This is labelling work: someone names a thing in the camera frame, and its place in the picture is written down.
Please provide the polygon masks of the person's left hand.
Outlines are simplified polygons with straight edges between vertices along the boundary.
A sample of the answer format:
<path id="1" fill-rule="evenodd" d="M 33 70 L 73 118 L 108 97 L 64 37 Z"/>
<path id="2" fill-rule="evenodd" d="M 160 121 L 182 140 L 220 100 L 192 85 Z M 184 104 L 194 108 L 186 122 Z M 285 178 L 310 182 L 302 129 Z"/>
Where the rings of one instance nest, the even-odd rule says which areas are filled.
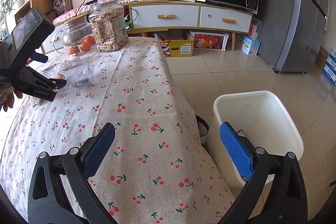
<path id="1" fill-rule="evenodd" d="M 0 94 L 1 94 L 1 105 L 3 111 L 7 112 L 8 109 L 12 109 L 14 105 L 16 96 L 18 99 L 21 99 L 23 97 L 23 94 L 17 90 L 15 90 L 13 87 L 5 88 L 1 85 L 0 87 Z"/>

